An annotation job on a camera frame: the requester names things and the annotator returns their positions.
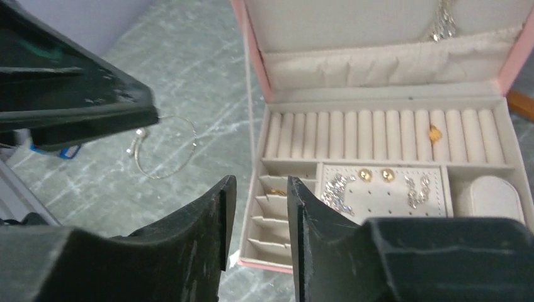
crystal earring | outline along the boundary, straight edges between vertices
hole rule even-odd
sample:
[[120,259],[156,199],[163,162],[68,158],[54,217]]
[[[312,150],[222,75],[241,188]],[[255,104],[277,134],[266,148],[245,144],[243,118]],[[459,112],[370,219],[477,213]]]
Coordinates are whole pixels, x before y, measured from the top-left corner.
[[410,208],[416,209],[418,204],[416,183],[413,179],[407,176],[404,176],[404,180],[406,181],[406,186],[408,186],[408,206],[410,206]]
[[436,17],[426,35],[431,41],[439,42],[456,35],[456,23],[451,14],[451,5],[453,1],[454,0],[439,0]]
[[428,194],[430,193],[430,179],[428,175],[421,176],[421,192],[418,195],[418,203],[425,203],[428,201]]
[[344,202],[345,187],[347,184],[356,181],[356,176],[345,177],[337,173],[334,179],[327,182],[321,200],[324,204],[334,209],[338,213],[347,213],[354,216],[351,206],[347,206]]

silver necklace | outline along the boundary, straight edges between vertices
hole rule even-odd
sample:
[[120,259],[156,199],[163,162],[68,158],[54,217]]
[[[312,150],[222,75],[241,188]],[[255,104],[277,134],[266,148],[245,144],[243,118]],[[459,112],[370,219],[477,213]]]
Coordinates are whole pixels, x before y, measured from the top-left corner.
[[186,160],[178,168],[176,168],[175,170],[171,172],[168,172],[167,174],[150,175],[141,167],[141,164],[139,162],[139,153],[140,153],[141,145],[143,144],[143,141],[148,137],[149,132],[146,128],[137,129],[135,131],[136,137],[133,139],[132,144],[130,145],[130,148],[126,149],[126,153],[128,153],[130,157],[132,156],[134,157],[135,164],[137,165],[137,168],[139,169],[139,171],[141,171],[141,173],[143,173],[144,176],[150,179],[164,179],[169,176],[175,175],[176,173],[181,171],[183,167],[185,167],[185,165],[191,160],[191,158],[193,157],[193,154],[195,153],[198,137],[196,135],[196,129],[195,129],[195,125],[193,124],[193,122],[181,116],[177,116],[177,115],[161,116],[160,120],[163,120],[166,118],[179,118],[189,123],[191,125],[191,128],[193,129],[193,143],[191,144],[189,155],[187,156]]
[[439,42],[456,36],[456,23],[452,18],[451,6],[454,0],[439,0],[438,10],[424,39]]

silver bangle bracelet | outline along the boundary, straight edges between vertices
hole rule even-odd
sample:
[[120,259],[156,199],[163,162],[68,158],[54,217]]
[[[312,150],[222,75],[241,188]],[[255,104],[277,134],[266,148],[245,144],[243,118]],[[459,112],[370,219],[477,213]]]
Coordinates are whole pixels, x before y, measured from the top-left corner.
[[177,116],[177,115],[161,116],[160,120],[163,120],[163,119],[166,119],[166,118],[179,118],[179,119],[184,120],[187,123],[189,123],[191,125],[191,128],[193,129],[193,142],[191,144],[191,149],[190,149],[189,155],[187,156],[186,160],[178,168],[176,168],[175,170],[173,170],[171,172],[168,172],[167,174],[150,175],[148,172],[146,172],[141,167],[141,164],[139,162],[139,156],[140,156],[139,153],[140,153],[141,145],[143,144],[143,141],[148,137],[149,132],[148,132],[148,130],[146,128],[137,129],[135,131],[136,137],[133,139],[132,144],[130,145],[130,148],[128,148],[126,150],[126,153],[128,153],[129,156],[131,156],[131,157],[133,156],[134,157],[135,164],[137,165],[137,168],[139,169],[139,171],[141,171],[141,173],[144,176],[146,176],[146,177],[148,177],[150,179],[164,179],[164,178],[170,177],[172,175],[175,175],[176,173],[181,171],[183,169],[183,167],[185,167],[185,165],[187,165],[187,163],[193,157],[193,154],[195,153],[195,149],[196,149],[196,146],[197,146],[198,137],[196,135],[196,129],[195,129],[195,125],[193,124],[193,122],[191,122],[190,120],[188,120],[186,118],[183,118],[181,116]]

gray marble surface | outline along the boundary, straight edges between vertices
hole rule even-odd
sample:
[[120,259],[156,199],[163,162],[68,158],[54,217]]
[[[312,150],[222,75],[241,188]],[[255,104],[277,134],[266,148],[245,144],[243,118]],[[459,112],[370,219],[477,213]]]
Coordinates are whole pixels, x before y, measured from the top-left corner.
[[[125,150],[133,132],[83,146],[75,160],[21,147],[8,164],[65,225],[105,236],[126,235],[196,199],[227,174],[237,176],[238,200],[230,253],[237,251],[251,174],[241,34],[229,1],[158,0],[105,59],[150,86],[163,115],[189,118],[200,144],[177,175],[152,181]],[[533,93],[526,73],[520,90]],[[254,85],[255,127],[263,99]],[[534,125],[513,116],[534,183]],[[180,120],[151,128],[142,151],[149,171],[169,171],[188,154],[191,132]],[[294,301],[292,276],[232,266],[223,301]]]

blue object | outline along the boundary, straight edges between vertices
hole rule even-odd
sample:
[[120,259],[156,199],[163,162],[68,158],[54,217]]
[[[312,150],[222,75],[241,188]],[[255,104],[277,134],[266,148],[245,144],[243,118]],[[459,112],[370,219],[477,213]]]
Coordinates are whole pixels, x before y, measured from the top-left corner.
[[77,146],[61,149],[57,152],[46,152],[46,151],[42,151],[42,150],[35,148],[34,144],[31,144],[30,150],[37,152],[37,153],[45,154],[45,155],[53,155],[53,156],[59,157],[60,159],[73,159],[76,156],[76,154],[78,154],[78,151],[80,151],[81,147],[82,145],[77,145]]

